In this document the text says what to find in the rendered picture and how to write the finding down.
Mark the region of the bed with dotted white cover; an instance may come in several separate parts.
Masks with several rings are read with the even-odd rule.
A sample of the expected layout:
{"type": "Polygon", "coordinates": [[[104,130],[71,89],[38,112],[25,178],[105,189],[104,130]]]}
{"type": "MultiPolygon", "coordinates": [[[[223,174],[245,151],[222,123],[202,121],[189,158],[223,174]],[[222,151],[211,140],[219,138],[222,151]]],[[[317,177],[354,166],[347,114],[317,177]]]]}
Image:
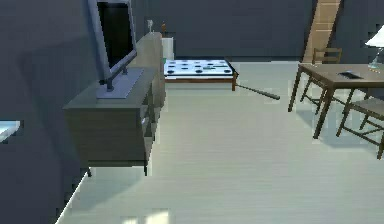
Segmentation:
{"type": "Polygon", "coordinates": [[[225,59],[167,59],[164,77],[168,83],[230,83],[236,89],[238,73],[225,59]]]}

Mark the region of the white bedside cabinet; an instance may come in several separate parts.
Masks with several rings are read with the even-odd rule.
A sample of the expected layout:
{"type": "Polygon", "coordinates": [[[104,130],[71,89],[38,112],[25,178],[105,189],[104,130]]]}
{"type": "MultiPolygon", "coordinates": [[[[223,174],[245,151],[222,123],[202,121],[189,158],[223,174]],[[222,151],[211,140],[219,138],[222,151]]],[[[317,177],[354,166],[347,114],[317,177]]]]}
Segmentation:
{"type": "Polygon", "coordinates": [[[162,39],[163,46],[163,57],[169,60],[174,59],[174,38],[163,38],[162,39]]]}

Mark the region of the tall grey-brown dresser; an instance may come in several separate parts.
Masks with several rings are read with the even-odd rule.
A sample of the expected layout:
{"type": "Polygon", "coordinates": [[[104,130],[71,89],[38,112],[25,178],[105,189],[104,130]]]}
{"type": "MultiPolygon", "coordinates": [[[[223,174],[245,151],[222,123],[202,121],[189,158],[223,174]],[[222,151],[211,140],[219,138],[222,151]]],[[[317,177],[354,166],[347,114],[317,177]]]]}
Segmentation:
{"type": "Polygon", "coordinates": [[[137,56],[129,63],[129,67],[145,67],[155,70],[153,96],[156,107],[162,108],[165,103],[165,76],[163,63],[162,36],[159,32],[147,33],[136,43],[137,56]]]}

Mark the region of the dark baseball bat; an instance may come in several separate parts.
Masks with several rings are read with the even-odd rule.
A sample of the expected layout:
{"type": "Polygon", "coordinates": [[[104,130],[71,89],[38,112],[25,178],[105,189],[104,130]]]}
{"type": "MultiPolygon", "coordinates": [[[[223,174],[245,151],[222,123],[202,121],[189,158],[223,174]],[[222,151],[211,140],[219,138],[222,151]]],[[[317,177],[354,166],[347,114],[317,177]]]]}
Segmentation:
{"type": "Polygon", "coordinates": [[[244,89],[250,90],[250,91],[253,91],[253,92],[256,92],[258,94],[261,94],[263,96],[269,97],[269,98],[274,99],[274,100],[280,100],[280,98],[281,98],[278,95],[275,95],[275,94],[272,94],[272,93],[268,93],[268,92],[265,92],[265,91],[261,91],[261,90],[256,90],[256,89],[253,89],[253,88],[250,88],[250,87],[246,87],[246,86],[242,86],[242,85],[239,85],[239,84],[236,84],[236,86],[240,87],[240,88],[244,88],[244,89]]]}

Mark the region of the grey-brown television stand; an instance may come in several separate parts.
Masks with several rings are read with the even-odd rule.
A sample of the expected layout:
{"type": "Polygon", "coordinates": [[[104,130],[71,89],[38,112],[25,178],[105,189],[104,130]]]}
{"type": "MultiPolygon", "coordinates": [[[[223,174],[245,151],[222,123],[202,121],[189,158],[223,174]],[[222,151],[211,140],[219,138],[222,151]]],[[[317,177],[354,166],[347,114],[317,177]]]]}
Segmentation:
{"type": "Polygon", "coordinates": [[[157,117],[152,94],[156,71],[137,68],[123,80],[124,99],[98,99],[97,83],[63,107],[81,164],[92,167],[148,167],[157,117]]]}

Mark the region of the grey flat television set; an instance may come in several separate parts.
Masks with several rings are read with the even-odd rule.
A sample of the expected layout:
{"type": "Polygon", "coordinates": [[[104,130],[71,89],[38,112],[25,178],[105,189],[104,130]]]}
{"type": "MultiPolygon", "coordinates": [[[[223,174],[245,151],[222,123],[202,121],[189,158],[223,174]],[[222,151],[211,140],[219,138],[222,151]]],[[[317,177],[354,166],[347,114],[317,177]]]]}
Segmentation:
{"type": "Polygon", "coordinates": [[[125,99],[142,75],[131,0],[84,0],[98,72],[98,99],[125,99]]]}

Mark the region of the brown wooden chair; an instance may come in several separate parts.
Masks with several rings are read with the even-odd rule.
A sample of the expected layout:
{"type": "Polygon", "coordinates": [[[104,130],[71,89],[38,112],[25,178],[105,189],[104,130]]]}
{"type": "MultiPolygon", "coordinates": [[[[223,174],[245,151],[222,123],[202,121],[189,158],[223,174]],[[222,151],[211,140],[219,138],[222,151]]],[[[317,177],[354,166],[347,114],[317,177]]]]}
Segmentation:
{"type": "Polygon", "coordinates": [[[384,125],[379,125],[375,122],[372,122],[369,120],[369,118],[373,117],[384,122],[384,100],[371,98],[369,95],[366,95],[363,100],[352,102],[351,97],[352,95],[349,95],[348,101],[344,106],[343,117],[337,129],[336,136],[339,137],[341,132],[345,130],[376,145],[378,147],[376,158],[381,160],[384,156],[384,125]],[[360,112],[364,115],[363,121],[359,126],[359,131],[355,131],[345,125],[351,110],[360,112]],[[375,132],[382,132],[382,136],[379,141],[375,141],[369,137],[369,134],[375,132]]]}
{"type": "MultiPolygon", "coordinates": [[[[311,63],[313,65],[319,64],[319,63],[338,64],[341,60],[341,56],[342,56],[341,48],[315,48],[313,50],[311,63]]],[[[310,77],[305,85],[304,92],[300,98],[300,101],[303,102],[304,99],[308,99],[312,104],[316,106],[315,114],[318,114],[326,92],[327,90],[324,88],[324,85],[320,80],[310,77]],[[312,84],[322,89],[322,92],[319,98],[313,98],[308,94],[309,87],[312,84]]]]}

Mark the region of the brown wooden table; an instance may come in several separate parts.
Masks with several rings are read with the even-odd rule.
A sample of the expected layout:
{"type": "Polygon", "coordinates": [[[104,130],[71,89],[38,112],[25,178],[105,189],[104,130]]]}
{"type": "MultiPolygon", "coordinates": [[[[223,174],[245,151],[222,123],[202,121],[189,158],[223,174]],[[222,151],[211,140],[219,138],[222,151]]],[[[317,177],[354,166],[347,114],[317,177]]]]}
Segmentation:
{"type": "Polygon", "coordinates": [[[289,112],[293,109],[301,75],[303,73],[323,82],[325,89],[327,90],[324,98],[324,106],[321,110],[320,117],[314,131],[314,139],[317,139],[321,133],[334,92],[337,89],[384,88],[384,71],[370,69],[367,64],[313,65],[310,63],[299,63],[288,105],[289,112]],[[347,79],[338,75],[338,73],[344,71],[351,71],[362,77],[362,79],[347,79]]]}

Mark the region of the light wooden room door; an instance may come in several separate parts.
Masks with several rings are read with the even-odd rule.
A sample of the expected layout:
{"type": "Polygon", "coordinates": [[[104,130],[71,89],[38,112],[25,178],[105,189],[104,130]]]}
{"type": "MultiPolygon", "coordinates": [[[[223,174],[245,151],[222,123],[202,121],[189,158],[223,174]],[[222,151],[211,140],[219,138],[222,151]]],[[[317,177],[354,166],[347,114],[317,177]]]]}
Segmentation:
{"type": "Polygon", "coordinates": [[[317,0],[303,62],[311,62],[315,48],[326,48],[341,0],[317,0]]]}

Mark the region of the pale blue window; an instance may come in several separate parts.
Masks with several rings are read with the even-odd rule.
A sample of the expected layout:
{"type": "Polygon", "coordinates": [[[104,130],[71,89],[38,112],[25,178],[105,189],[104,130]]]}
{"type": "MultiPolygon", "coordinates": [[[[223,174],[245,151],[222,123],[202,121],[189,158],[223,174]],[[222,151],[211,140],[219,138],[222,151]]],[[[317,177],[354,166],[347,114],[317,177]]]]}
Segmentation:
{"type": "Polygon", "coordinates": [[[20,121],[0,121],[0,143],[14,135],[20,128],[20,121]]]}

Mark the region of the white table lamp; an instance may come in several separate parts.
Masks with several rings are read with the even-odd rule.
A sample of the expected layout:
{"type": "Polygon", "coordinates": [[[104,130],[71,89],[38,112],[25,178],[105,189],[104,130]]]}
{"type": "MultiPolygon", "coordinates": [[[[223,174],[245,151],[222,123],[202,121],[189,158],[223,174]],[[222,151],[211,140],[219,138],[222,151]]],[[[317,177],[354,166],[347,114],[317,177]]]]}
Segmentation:
{"type": "Polygon", "coordinates": [[[366,46],[374,47],[377,49],[377,53],[371,63],[368,64],[370,69],[377,69],[379,67],[379,56],[384,50],[384,25],[380,27],[377,33],[370,38],[366,43],[366,46]]]}

